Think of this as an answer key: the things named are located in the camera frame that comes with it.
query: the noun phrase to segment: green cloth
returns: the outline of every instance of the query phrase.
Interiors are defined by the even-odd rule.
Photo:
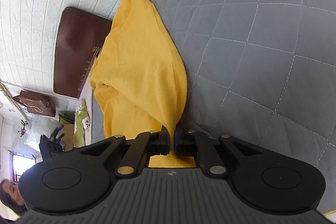
[[[85,100],[82,99],[79,110],[75,113],[76,132],[73,135],[73,146],[75,148],[85,146],[85,129],[83,126],[83,120],[87,119],[88,117],[89,114],[86,111],[86,103]]]

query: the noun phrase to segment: bed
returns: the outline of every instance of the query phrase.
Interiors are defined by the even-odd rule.
[[[316,166],[336,208],[336,0],[151,0],[183,59],[186,129]],[[92,99],[92,142],[104,138]]]

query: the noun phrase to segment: plastic bag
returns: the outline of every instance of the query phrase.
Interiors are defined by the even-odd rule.
[[[25,141],[25,144],[40,152],[39,144],[41,135],[45,135],[50,138],[50,135],[55,130],[55,128],[61,125],[62,124],[60,122],[52,118],[41,115],[34,115],[31,130],[28,134],[28,138]]]

